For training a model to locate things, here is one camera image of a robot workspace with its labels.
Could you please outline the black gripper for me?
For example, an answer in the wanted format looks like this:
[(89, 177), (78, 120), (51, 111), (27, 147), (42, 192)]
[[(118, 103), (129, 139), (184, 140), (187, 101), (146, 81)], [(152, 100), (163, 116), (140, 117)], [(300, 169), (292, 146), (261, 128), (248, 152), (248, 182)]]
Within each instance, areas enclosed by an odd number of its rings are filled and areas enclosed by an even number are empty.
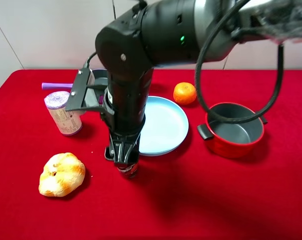
[(112, 132), (109, 134), (109, 144), (104, 152), (104, 157), (108, 161), (119, 161), (121, 166), (138, 163), (140, 143), (138, 133), (145, 123), (145, 107), (152, 75), (153, 69), (150, 69), (141, 77), (123, 81), (114, 74), (107, 73), (106, 111), (101, 114), (101, 118)]

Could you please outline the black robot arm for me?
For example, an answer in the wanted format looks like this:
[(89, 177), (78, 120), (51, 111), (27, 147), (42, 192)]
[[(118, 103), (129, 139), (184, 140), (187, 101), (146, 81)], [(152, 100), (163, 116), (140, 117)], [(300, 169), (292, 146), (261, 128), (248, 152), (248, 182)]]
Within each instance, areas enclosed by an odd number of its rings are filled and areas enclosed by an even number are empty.
[(97, 35), (95, 48), (108, 71), (101, 115), (109, 128), (106, 157), (119, 168), (135, 165), (155, 67), (195, 64), (200, 88), (203, 63), (224, 59), (237, 44), (273, 39), (278, 44), (278, 79), (284, 71), (283, 42), (302, 39), (302, 0), (140, 1)]

